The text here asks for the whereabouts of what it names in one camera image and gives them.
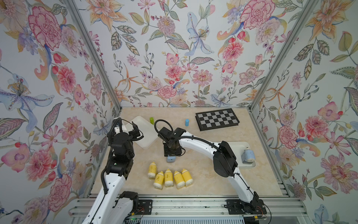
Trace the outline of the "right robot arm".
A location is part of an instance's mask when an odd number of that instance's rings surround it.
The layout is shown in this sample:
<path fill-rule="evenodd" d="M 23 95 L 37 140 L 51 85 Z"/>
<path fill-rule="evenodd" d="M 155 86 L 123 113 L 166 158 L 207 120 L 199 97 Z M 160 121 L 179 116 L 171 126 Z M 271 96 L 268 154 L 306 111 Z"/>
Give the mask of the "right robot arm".
<path fill-rule="evenodd" d="M 215 173 L 227 178 L 235 189 L 239 198 L 237 200 L 238 208 L 243 213 L 267 214 L 268 207 L 242 176 L 237 157 L 228 142 L 210 142 L 194 136 L 182 128 L 173 129 L 171 124 L 164 119 L 154 122 L 154 130 L 163 141 L 165 157 L 183 156 L 187 148 L 207 156 L 213 161 Z"/>

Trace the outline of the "blue sharpener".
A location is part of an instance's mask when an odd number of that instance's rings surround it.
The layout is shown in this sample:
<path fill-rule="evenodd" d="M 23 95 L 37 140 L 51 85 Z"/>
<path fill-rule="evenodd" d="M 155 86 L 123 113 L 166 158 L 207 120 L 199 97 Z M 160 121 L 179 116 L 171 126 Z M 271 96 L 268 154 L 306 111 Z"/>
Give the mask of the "blue sharpener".
<path fill-rule="evenodd" d="M 168 156 L 166 158 L 166 160 L 167 160 L 167 163 L 173 163 L 176 161 L 176 156 Z"/>
<path fill-rule="evenodd" d="M 241 155 L 241 160 L 244 163 L 255 162 L 255 154 L 251 149 L 245 149 Z"/>

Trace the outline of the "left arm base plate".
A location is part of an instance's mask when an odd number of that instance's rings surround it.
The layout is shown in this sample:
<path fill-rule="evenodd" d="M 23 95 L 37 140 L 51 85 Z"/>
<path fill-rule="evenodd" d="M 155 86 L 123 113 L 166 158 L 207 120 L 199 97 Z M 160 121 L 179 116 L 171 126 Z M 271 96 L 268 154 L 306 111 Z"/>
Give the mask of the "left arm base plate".
<path fill-rule="evenodd" d="M 151 215 L 153 209 L 152 200 L 137 200 L 133 201 L 132 215 Z"/>

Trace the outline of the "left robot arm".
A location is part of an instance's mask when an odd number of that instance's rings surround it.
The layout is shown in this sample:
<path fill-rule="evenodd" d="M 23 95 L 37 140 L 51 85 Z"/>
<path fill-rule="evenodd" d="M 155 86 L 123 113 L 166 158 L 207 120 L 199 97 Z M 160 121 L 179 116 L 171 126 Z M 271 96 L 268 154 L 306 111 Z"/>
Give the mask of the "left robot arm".
<path fill-rule="evenodd" d="M 110 153 L 101 172 L 101 192 L 98 194 L 84 224 L 124 224 L 139 208 L 138 193 L 121 192 L 133 166 L 135 156 L 133 143 L 143 139 L 138 126 L 132 123 L 128 131 L 126 120 L 117 117 L 107 134 Z"/>

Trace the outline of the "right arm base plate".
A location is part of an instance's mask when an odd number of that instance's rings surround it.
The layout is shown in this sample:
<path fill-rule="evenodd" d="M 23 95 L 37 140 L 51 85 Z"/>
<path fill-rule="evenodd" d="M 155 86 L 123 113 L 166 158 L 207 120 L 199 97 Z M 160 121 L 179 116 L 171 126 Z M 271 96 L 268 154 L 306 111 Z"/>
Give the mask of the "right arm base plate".
<path fill-rule="evenodd" d="M 226 205 L 229 215 L 266 215 L 266 206 L 263 200 L 259 199 L 254 202 L 244 202 L 239 199 L 228 199 Z"/>

